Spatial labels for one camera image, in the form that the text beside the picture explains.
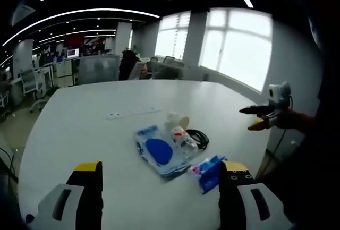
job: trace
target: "white table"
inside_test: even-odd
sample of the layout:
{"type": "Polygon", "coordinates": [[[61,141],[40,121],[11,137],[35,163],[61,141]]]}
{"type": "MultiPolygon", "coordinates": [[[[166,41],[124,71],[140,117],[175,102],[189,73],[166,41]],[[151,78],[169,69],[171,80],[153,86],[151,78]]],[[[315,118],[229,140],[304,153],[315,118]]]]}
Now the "white table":
{"type": "Polygon", "coordinates": [[[269,131],[250,132],[254,116],[239,113],[252,101],[210,82],[138,80],[57,90],[37,119],[21,162],[23,218],[79,163],[103,162],[102,229],[217,229],[218,188],[202,195],[191,173],[162,179],[137,153],[133,132],[163,124],[167,111],[190,117],[189,128],[210,144],[193,163],[225,155],[256,175],[269,131]],[[108,120],[110,113],[161,106],[163,112],[108,120]]]}

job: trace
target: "computer monitor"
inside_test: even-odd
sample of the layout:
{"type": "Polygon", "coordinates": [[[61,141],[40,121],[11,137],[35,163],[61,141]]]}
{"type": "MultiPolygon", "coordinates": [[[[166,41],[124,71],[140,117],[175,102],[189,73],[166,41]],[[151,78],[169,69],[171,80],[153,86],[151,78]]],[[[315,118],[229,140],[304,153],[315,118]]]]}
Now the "computer monitor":
{"type": "Polygon", "coordinates": [[[69,49],[67,51],[67,59],[76,58],[76,57],[79,57],[79,49],[78,48],[69,49]]]}

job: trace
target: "wire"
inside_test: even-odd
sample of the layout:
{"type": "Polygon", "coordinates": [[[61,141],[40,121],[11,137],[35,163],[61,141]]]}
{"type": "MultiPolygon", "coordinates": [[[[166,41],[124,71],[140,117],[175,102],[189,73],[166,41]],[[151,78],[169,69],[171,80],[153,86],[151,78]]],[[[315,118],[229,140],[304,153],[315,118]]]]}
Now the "wire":
{"type": "Polygon", "coordinates": [[[3,164],[5,171],[8,173],[8,176],[10,178],[12,178],[15,182],[18,182],[18,177],[15,175],[15,170],[14,170],[14,167],[13,167],[14,155],[11,158],[10,154],[8,154],[8,152],[6,150],[4,150],[3,148],[0,148],[0,150],[3,151],[8,156],[11,164],[10,164],[10,167],[8,168],[7,165],[2,160],[0,160],[0,163],[3,164]]]}
{"type": "Polygon", "coordinates": [[[186,132],[193,140],[195,140],[197,147],[200,150],[205,150],[207,148],[209,139],[204,133],[194,129],[187,129],[186,132]]]}
{"type": "MultiPolygon", "coordinates": [[[[292,97],[291,95],[289,95],[289,99],[290,99],[290,102],[291,102],[291,109],[293,109],[293,97],[292,97]]],[[[280,146],[280,144],[281,144],[281,142],[282,142],[282,140],[283,140],[283,137],[284,137],[285,134],[286,134],[286,131],[287,131],[287,129],[285,129],[285,130],[283,131],[282,136],[281,136],[280,140],[278,141],[278,143],[277,143],[277,145],[276,145],[276,147],[275,147],[275,149],[274,149],[273,156],[275,156],[275,153],[276,153],[278,147],[280,146]]],[[[266,172],[268,166],[270,165],[270,163],[271,163],[271,159],[268,160],[268,163],[267,163],[266,167],[263,169],[263,171],[262,171],[262,173],[261,173],[260,176],[263,176],[263,175],[265,174],[265,172],[266,172]]]]}

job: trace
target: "robotic arm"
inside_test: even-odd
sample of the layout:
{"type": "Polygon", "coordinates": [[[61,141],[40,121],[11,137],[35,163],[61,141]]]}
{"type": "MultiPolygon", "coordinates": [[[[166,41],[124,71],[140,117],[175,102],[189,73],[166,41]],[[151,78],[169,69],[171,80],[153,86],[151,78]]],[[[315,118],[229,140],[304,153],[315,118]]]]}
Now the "robotic arm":
{"type": "Polygon", "coordinates": [[[290,107],[291,98],[291,87],[287,81],[281,85],[269,85],[267,104],[257,104],[240,109],[241,113],[256,114],[259,118],[248,127],[248,130],[261,131],[276,125],[278,114],[290,107]]]}

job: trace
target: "office chair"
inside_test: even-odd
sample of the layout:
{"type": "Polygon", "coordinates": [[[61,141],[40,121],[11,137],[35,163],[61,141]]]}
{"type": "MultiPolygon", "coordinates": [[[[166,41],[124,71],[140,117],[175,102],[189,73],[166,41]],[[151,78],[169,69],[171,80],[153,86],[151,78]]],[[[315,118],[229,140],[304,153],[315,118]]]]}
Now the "office chair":
{"type": "Polygon", "coordinates": [[[42,71],[34,72],[32,69],[28,69],[24,72],[20,73],[22,88],[24,96],[33,93],[35,95],[35,102],[32,104],[30,108],[30,113],[33,112],[33,109],[36,105],[38,105],[39,110],[42,110],[41,104],[46,104],[47,100],[43,99],[46,94],[46,83],[45,76],[42,71]]]}
{"type": "Polygon", "coordinates": [[[184,63],[180,61],[176,61],[174,57],[166,56],[163,61],[164,64],[170,64],[178,67],[184,67],[184,63]]]}
{"type": "Polygon", "coordinates": [[[7,112],[9,112],[6,109],[7,104],[9,103],[9,92],[5,91],[3,93],[0,93],[0,120],[3,120],[7,114],[7,112]]]}
{"type": "Polygon", "coordinates": [[[138,80],[140,77],[140,74],[142,72],[142,69],[144,67],[144,63],[142,62],[136,62],[130,75],[129,75],[129,80],[138,80]]]}
{"type": "Polygon", "coordinates": [[[151,59],[150,59],[150,62],[152,63],[157,63],[158,62],[158,58],[156,56],[153,56],[151,59]]]}
{"type": "Polygon", "coordinates": [[[172,61],[175,61],[175,58],[172,56],[166,56],[163,60],[163,63],[170,64],[172,61]]]}

